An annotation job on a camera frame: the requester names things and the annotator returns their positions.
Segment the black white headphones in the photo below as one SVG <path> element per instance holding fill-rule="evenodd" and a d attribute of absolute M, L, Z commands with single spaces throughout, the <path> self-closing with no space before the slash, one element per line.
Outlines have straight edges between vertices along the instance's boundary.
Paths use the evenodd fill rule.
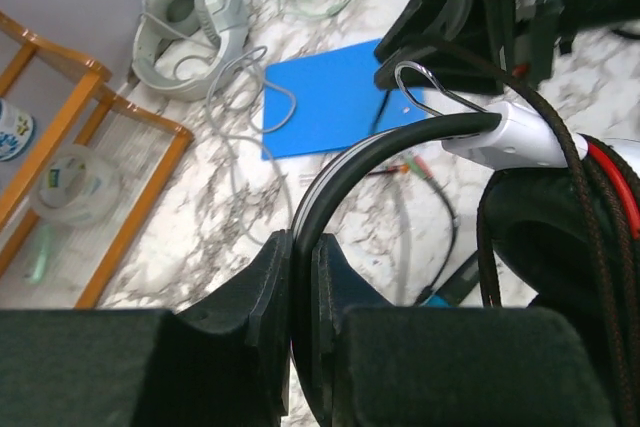
<path fill-rule="evenodd" d="M 309 405 L 313 250 L 341 201 L 372 168 L 438 140 L 460 154 L 479 150 L 484 163 L 494 158 L 507 163 L 494 171 L 477 210 L 479 308 L 544 308 L 565 317 L 609 397 L 617 419 L 613 426 L 638 424 L 639 177 L 610 145 L 572 135 L 536 91 L 514 77 L 506 83 L 527 101 L 527 113 L 541 125 L 539 134 L 518 135 L 511 145 L 498 147 L 504 114 L 439 116 L 357 143 L 305 193 L 292 224 L 291 333 Z"/>

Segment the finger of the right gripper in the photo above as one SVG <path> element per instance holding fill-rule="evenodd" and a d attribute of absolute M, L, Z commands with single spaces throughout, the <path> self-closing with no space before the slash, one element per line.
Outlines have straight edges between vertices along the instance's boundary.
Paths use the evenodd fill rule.
<path fill-rule="evenodd" d="M 401 61 L 414 61 L 429 69 L 453 91 L 495 95 L 503 84 L 472 64 L 474 55 L 498 65 L 500 8 L 496 0 L 409 0 L 374 50 L 379 67 L 374 84 L 395 89 L 394 69 Z"/>

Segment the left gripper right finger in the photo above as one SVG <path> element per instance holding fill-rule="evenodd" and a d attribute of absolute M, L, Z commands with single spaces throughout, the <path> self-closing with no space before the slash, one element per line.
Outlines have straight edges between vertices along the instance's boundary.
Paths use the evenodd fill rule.
<path fill-rule="evenodd" d="M 578 332 L 544 308 L 396 307 L 323 235 L 310 405 L 323 426 L 613 426 Z"/>

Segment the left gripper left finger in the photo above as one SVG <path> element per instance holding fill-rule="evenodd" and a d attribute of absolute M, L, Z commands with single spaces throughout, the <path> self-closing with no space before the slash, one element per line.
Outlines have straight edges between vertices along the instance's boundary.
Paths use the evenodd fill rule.
<path fill-rule="evenodd" d="M 5 310 L 5 426 L 277 426 L 288 409 L 291 236 L 165 309 Z"/>

